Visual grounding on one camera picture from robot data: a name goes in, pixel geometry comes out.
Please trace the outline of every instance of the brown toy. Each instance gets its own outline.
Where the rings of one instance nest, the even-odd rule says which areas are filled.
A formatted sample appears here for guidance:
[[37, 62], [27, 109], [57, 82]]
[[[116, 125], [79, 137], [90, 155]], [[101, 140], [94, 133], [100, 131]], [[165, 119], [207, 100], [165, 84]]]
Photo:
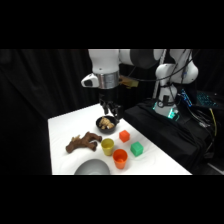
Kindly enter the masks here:
[[111, 129], [114, 127], [114, 124], [111, 123], [109, 119], [102, 117], [102, 120], [99, 123], [99, 127], [103, 130], [106, 128]]
[[83, 138], [80, 139], [79, 137], [80, 135], [77, 136], [76, 138], [72, 138], [72, 141], [66, 147], [66, 151], [68, 153], [72, 153], [75, 149], [82, 148], [82, 147], [90, 148], [95, 152], [97, 147], [97, 142], [92, 142], [92, 141], [97, 140], [98, 142], [102, 142], [101, 136], [98, 136], [96, 134], [89, 133], [89, 132], [87, 132]]

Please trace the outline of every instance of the tabletop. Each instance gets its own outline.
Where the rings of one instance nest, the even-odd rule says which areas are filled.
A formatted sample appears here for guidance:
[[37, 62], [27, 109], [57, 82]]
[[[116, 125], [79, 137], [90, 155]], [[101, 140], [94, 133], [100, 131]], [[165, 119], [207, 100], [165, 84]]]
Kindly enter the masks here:
[[[96, 126], [96, 120], [102, 116], [104, 116], [103, 109], [97, 104], [48, 120], [53, 175], [74, 175], [80, 165], [91, 159], [104, 161], [111, 175], [191, 175], [123, 119], [113, 134], [102, 134]], [[130, 133], [130, 140], [126, 143], [119, 139], [119, 133], [124, 130]], [[72, 137], [80, 135], [82, 138], [87, 132], [100, 135], [103, 139], [113, 139], [114, 150], [124, 149], [128, 153], [125, 168], [118, 170], [113, 157], [104, 155], [100, 143], [96, 152], [88, 148], [80, 148], [68, 154], [65, 147]], [[144, 152], [139, 157], [135, 157], [130, 150], [131, 145], [137, 141], [144, 147]]]

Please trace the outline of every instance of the red cup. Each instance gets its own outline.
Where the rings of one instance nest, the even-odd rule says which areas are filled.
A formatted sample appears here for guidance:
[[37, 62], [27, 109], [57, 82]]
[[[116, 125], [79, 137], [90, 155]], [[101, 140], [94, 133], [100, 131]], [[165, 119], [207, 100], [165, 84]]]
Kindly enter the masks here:
[[123, 149], [118, 149], [113, 154], [113, 159], [116, 167], [120, 170], [124, 169], [128, 160], [128, 154]]

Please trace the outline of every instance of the metal bowl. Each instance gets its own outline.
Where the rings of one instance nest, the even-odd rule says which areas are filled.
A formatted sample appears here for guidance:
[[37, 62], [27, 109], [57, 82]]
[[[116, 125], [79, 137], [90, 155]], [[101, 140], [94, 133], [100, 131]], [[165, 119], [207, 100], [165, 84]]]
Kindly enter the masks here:
[[100, 117], [100, 118], [96, 121], [96, 126], [98, 127], [99, 131], [100, 131], [101, 133], [103, 133], [103, 134], [112, 134], [112, 133], [114, 133], [114, 132], [115, 132], [115, 129], [116, 129], [116, 127], [117, 127], [117, 121], [116, 121], [116, 119], [115, 119], [114, 117], [112, 117], [112, 116], [104, 116], [104, 117], [107, 118], [108, 120], [110, 120], [110, 122], [114, 124], [114, 127], [111, 128], [111, 129], [104, 129], [104, 130], [101, 129], [101, 128], [99, 127], [99, 124], [100, 124], [100, 121], [101, 121], [102, 117]]
[[101, 160], [93, 159], [83, 163], [75, 175], [110, 175], [109, 167]]

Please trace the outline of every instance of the green cube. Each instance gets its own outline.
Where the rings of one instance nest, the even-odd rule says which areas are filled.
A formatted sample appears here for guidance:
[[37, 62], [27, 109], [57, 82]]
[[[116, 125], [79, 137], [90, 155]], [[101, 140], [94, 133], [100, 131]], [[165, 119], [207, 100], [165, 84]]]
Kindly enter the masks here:
[[139, 142], [135, 142], [131, 145], [131, 151], [135, 157], [140, 156], [143, 153], [143, 146]]

